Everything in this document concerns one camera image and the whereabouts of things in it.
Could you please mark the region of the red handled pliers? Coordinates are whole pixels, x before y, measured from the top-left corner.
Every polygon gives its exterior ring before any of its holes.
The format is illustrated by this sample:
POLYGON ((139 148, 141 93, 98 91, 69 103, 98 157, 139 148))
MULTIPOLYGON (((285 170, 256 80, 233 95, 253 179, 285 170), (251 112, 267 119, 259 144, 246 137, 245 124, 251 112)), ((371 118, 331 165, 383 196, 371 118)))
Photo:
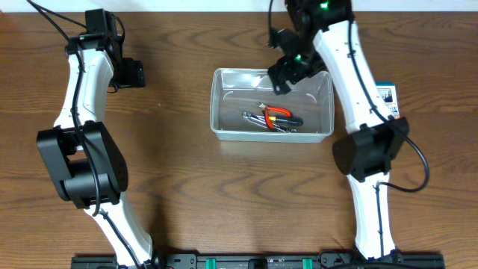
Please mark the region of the red handled pliers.
MULTIPOLYGON (((269 122, 269 116, 285 116, 285 117, 292 117, 293 114, 286 108, 280 108, 275 106, 269 106, 263 102, 259 102, 257 106, 261 109, 263 116, 267 122, 269 122)), ((268 127, 269 130, 272 132, 276 132, 277 128, 273 125, 271 128, 268 127)))

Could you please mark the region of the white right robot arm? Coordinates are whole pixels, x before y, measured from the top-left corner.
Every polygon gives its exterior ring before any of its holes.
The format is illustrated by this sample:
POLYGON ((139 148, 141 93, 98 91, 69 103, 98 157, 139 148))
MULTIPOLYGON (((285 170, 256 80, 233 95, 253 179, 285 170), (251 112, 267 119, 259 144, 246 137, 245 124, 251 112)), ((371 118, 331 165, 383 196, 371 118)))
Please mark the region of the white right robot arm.
POLYGON ((322 69, 332 77, 347 135, 332 154, 347 177, 356 214, 355 248, 367 261, 395 252, 388 217, 391 162, 406 142, 409 124, 397 119, 379 94, 361 47, 353 5, 343 1, 286 1, 293 29, 269 30, 269 45, 284 55, 267 73, 277 95, 322 69))

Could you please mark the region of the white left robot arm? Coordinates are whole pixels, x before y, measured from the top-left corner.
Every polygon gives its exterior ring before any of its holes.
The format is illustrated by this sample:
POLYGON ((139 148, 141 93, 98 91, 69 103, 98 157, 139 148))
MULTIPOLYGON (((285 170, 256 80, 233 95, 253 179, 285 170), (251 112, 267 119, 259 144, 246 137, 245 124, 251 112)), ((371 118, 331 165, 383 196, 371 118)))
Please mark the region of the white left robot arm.
POLYGON ((108 89, 145 87, 143 64, 122 53, 125 28, 118 16, 88 10, 84 32, 66 37, 69 82, 51 129, 37 148, 58 196, 91 216, 114 249, 112 256, 72 258, 72 268, 158 268, 152 237, 128 201, 128 168, 107 130, 108 89))

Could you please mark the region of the silver wrench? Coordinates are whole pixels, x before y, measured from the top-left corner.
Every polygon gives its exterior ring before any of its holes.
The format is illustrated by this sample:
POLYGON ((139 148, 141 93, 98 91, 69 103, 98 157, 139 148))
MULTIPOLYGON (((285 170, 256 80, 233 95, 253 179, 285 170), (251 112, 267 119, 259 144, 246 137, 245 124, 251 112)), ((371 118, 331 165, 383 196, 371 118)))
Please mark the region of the silver wrench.
POLYGON ((296 127, 303 125, 299 117, 269 116, 243 112, 242 117, 250 123, 269 129, 272 132, 296 132, 296 127))

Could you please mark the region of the clear plastic container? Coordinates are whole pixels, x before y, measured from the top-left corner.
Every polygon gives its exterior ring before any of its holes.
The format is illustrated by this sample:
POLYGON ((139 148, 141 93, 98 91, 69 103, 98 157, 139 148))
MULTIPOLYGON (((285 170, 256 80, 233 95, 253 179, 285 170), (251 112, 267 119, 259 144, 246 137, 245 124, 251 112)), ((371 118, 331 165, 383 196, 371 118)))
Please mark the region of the clear plastic container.
POLYGON ((319 143, 334 131, 335 102, 332 78, 325 71, 291 85, 276 95, 266 69, 219 68, 211 86, 210 127, 219 140, 319 143), (272 132, 247 122, 243 112, 263 115, 257 106, 288 109, 303 120, 296 132, 272 132))

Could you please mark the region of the black yellow screwdriver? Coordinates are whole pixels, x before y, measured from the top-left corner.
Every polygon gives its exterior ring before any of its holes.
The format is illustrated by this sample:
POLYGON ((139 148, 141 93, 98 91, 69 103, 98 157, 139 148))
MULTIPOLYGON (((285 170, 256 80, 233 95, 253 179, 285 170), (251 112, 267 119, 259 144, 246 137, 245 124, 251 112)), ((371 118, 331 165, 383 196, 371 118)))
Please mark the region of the black yellow screwdriver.
POLYGON ((266 121, 265 116, 251 114, 251 117, 262 120, 266 123, 266 126, 270 128, 274 123, 283 123, 289 126, 301 126, 303 124, 302 119, 299 117, 269 116, 269 122, 266 121))

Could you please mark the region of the blue screw box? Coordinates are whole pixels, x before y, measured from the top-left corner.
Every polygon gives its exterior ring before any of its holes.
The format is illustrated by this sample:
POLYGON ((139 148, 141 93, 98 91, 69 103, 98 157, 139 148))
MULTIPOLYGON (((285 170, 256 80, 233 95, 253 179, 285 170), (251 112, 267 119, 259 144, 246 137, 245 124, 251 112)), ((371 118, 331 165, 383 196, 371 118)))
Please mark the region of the blue screw box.
POLYGON ((392 115, 396 119, 400 118, 396 85, 390 81, 377 81, 376 88, 385 104, 391 110, 392 115))

